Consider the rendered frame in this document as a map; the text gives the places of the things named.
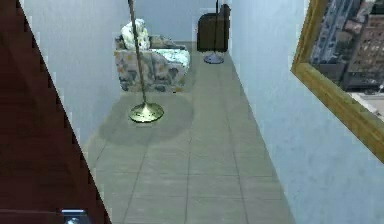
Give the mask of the brass floor lamp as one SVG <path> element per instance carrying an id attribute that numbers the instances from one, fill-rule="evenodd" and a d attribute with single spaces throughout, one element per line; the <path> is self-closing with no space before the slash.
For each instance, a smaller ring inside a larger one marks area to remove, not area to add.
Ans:
<path id="1" fill-rule="evenodd" d="M 134 5 L 133 0 L 127 0 L 130 10 L 131 22 L 135 22 L 135 14 L 134 14 Z M 139 105 L 134 106 L 129 114 L 129 117 L 132 121 L 136 123 L 151 123 L 158 119 L 160 119 L 164 115 L 163 108 L 157 103 L 148 103 L 145 91 L 145 83 L 144 83 L 144 75 L 143 69 L 141 65 L 141 54 L 139 47 L 136 46 L 136 58 L 138 64 L 138 70 L 140 75 L 140 85 L 143 102 Z"/>

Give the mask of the grey floor lamp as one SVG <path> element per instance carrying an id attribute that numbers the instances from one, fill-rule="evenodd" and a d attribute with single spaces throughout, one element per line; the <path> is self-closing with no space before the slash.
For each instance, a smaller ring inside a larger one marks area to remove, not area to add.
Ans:
<path id="1" fill-rule="evenodd" d="M 204 57 L 204 62 L 208 64 L 222 64 L 224 62 L 224 59 L 221 56 L 219 56 L 216 51 L 217 25 L 218 25 L 218 11 L 215 11 L 213 52 Z"/>

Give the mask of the floral cushion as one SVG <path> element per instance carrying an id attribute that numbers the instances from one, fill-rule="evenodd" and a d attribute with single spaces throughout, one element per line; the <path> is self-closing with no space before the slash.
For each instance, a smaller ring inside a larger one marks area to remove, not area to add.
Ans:
<path id="1" fill-rule="evenodd" d="M 141 18 L 135 22 L 129 22 L 121 28 L 121 35 L 127 49 L 135 50 L 136 46 L 140 50 L 148 50 L 150 48 L 150 39 L 145 21 Z"/>

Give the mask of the gold framed city picture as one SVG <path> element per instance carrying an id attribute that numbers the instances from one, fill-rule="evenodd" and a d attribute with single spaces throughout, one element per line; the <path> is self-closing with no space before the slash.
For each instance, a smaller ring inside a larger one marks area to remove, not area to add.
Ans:
<path id="1" fill-rule="evenodd" d="M 384 164 L 384 0 L 309 0 L 291 72 Z"/>

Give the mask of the dark red wooden door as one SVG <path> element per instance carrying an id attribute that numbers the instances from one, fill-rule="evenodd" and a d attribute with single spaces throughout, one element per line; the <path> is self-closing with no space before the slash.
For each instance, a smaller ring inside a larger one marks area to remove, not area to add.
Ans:
<path id="1" fill-rule="evenodd" d="M 0 0 L 0 224 L 112 224 L 19 0 Z"/>

